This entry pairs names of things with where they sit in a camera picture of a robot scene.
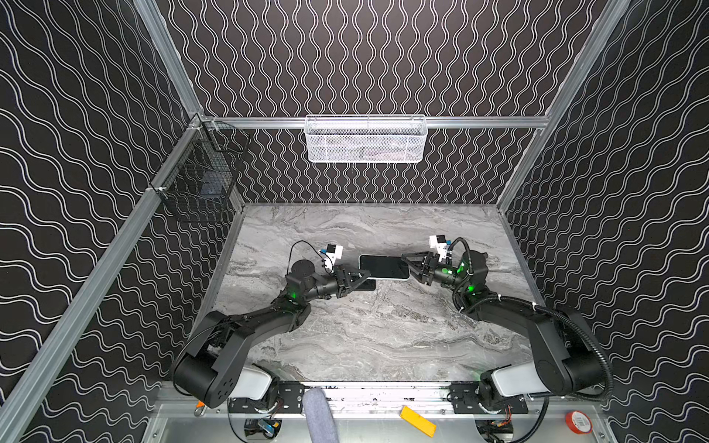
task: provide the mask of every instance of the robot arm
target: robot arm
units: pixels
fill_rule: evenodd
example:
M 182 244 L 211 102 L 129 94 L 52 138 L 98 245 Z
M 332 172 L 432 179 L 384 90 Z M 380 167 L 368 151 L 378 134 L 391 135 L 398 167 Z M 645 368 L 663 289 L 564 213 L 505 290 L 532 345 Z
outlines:
M 344 297 L 369 275 L 368 271 L 338 265 L 331 274 L 321 276 L 308 260 L 294 263 L 286 275 L 285 288 L 268 308 L 239 315 L 210 312 L 176 359 L 174 382 L 208 407 L 220 405 L 238 382 L 252 346 L 297 329 L 311 312 L 310 301 Z M 221 348 L 221 352 L 216 354 L 209 347 Z
M 507 398 L 523 393 L 565 396 L 604 382 L 602 395 L 584 398 L 610 397 L 613 378 L 608 357 L 580 313 L 570 309 L 550 310 L 519 298 L 499 296 L 485 282 L 487 254 L 471 251 L 462 238 L 453 243 L 446 242 L 441 235 L 436 238 L 437 247 L 448 244 L 445 261 L 440 253 L 434 252 L 401 256 L 414 278 L 427 285 L 436 281 L 452 289 L 458 311 L 474 320 L 503 326 L 530 341 L 533 361 L 481 375 L 479 397 L 485 408 L 500 409 Z M 450 252 L 458 242 L 465 246 L 465 252 L 456 267 L 451 265 Z

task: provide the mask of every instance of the phone screen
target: phone screen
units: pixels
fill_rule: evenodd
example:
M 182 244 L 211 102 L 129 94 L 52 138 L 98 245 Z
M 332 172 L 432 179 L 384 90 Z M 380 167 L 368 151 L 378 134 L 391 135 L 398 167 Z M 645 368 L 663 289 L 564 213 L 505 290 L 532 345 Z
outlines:
M 408 265 L 401 257 L 360 255 L 359 268 L 371 272 L 370 279 L 406 280 L 409 276 Z

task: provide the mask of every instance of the wire mesh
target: wire mesh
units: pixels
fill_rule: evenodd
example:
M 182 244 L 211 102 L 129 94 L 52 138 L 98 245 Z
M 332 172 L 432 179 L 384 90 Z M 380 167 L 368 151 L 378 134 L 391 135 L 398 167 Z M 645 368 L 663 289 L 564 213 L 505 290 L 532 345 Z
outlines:
M 158 191 L 168 211 L 185 223 L 226 221 L 234 187 L 231 154 L 213 149 L 213 140 L 197 138 Z
M 428 129 L 424 116 L 306 116 L 312 162 L 418 163 Z

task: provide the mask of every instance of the yellow block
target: yellow block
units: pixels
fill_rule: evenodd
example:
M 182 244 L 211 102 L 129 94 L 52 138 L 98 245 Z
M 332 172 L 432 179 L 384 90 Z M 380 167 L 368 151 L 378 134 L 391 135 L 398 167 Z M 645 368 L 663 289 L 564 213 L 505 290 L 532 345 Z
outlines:
M 429 437 L 433 437 L 436 432 L 436 425 L 413 412 L 408 406 L 403 407 L 399 416 Z

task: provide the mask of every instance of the enclosure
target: enclosure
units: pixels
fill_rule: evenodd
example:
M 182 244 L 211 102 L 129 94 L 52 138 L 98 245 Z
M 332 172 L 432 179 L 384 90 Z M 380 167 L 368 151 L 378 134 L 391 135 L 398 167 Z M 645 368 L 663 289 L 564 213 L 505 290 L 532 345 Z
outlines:
M 581 312 L 610 357 L 613 397 L 552 399 L 531 441 L 708 441 L 706 0 L 0 6 L 0 441 L 237 441 L 170 382 L 205 315 L 268 306 L 297 240 L 355 266 L 431 235 L 486 252 L 496 293 Z M 414 395 L 371 401 L 392 389 L 430 393 L 434 439 L 482 442 L 504 415 L 439 394 L 530 359 L 414 279 L 313 301 L 249 353 L 344 389 L 344 442 L 427 441 L 398 418 Z M 278 416 L 276 441 L 310 441 Z

